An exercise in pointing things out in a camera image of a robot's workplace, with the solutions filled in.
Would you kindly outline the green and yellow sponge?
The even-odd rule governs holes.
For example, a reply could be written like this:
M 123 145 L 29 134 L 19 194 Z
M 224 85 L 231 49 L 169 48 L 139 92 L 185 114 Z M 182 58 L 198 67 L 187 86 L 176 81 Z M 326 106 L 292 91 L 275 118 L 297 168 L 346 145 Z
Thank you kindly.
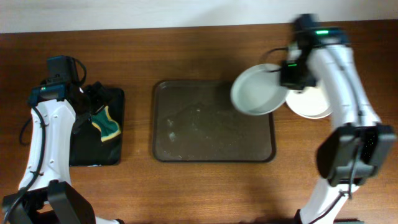
M 110 141 L 121 134 L 119 123 L 109 113 L 109 106 L 92 116 L 91 123 L 100 132 L 102 142 Z

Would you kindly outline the white plate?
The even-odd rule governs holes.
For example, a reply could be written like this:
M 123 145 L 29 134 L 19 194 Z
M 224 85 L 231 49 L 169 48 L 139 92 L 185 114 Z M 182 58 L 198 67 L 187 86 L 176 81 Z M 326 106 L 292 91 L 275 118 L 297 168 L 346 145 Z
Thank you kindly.
M 316 87 L 306 87 L 304 90 L 290 90 L 285 102 L 297 114 L 303 110 L 320 110 L 331 108 L 322 81 Z
M 332 114 L 331 108 L 320 109 L 320 110 L 303 110 L 297 112 L 299 116 L 307 119 L 322 119 Z

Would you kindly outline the pale blue plate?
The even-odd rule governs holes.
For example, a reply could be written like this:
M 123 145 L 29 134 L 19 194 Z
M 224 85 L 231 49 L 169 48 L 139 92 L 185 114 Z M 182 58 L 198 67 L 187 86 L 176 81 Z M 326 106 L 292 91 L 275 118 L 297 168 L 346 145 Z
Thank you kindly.
M 283 105 L 289 90 L 279 83 L 279 68 L 278 65 L 265 63 L 243 71 L 230 90 L 235 109 L 249 116 L 260 116 Z

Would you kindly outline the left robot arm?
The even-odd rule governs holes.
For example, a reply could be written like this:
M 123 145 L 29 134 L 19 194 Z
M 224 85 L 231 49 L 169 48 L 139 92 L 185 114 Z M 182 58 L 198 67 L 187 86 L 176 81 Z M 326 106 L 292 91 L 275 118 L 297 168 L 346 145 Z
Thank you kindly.
M 110 224 L 72 187 L 70 167 L 119 162 L 124 92 L 87 85 L 83 64 L 70 56 L 51 57 L 47 67 L 29 96 L 29 159 L 17 193 L 3 198 L 4 223 Z

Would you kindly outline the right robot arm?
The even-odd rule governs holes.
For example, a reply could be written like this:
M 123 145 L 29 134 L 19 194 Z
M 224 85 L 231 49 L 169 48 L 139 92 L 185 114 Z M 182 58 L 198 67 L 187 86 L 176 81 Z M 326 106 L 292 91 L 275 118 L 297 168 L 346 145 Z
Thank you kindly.
M 292 23 L 292 43 L 279 83 L 290 90 L 321 81 L 332 109 L 332 133 L 317 150 L 320 178 L 294 223 L 334 223 L 345 202 L 376 176 L 397 140 L 373 110 L 345 32 L 321 26 L 313 14 Z

